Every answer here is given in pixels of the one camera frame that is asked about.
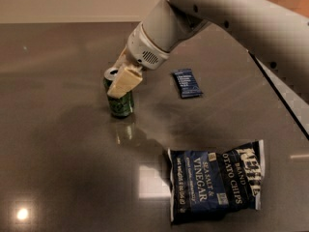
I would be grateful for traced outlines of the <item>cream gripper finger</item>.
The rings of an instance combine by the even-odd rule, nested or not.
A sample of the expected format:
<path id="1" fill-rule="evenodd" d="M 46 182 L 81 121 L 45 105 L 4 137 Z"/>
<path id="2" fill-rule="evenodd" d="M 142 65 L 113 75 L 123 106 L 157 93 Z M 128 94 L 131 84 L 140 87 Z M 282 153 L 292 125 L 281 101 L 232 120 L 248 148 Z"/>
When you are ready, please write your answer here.
<path id="1" fill-rule="evenodd" d="M 128 59 L 127 59 L 127 49 L 124 48 L 123 51 L 121 52 L 121 54 L 119 55 L 118 59 L 116 60 L 114 67 L 116 69 L 119 69 L 122 66 L 127 66 L 129 63 Z"/>
<path id="2" fill-rule="evenodd" d="M 107 95 L 114 99 L 123 97 L 134 89 L 141 81 L 142 70 L 134 65 L 122 65 L 117 72 L 115 79 L 110 85 Z"/>

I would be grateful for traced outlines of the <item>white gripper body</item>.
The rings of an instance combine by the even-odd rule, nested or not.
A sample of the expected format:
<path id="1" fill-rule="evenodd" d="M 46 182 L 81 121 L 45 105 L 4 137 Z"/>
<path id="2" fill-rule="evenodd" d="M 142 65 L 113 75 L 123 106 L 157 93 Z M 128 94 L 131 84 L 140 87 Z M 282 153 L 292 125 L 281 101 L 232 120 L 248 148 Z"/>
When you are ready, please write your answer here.
<path id="1" fill-rule="evenodd" d="M 169 58 L 169 53 L 161 50 L 148 38 L 141 23 L 129 35 L 126 51 L 133 64 L 149 70 L 156 70 Z"/>

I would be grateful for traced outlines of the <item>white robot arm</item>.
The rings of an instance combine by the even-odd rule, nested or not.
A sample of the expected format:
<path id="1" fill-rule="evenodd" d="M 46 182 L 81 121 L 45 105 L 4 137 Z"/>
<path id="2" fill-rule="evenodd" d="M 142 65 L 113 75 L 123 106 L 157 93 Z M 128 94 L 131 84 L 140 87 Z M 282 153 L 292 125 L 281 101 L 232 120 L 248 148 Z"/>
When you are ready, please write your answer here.
<path id="1" fill-rule="evenodd" d="M 181 42 L 210 24 L 225 30 L 304 100 L 309 100 L 309 18 L 267 0 L 160 0 L 129 35 L 107 94 L 120 98 Z"/>

